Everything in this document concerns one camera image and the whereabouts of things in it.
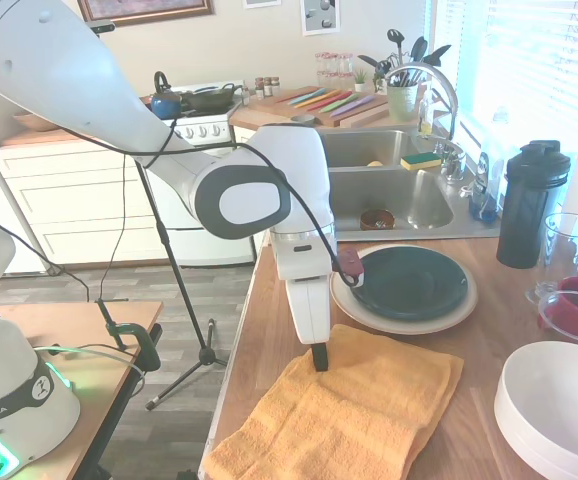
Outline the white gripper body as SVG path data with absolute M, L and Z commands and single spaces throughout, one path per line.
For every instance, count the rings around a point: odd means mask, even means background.
M 327 342 L 333 272 L 329 251 L 317 233 L 272 233 L 271 245 L 298 339 L 305 345 Z

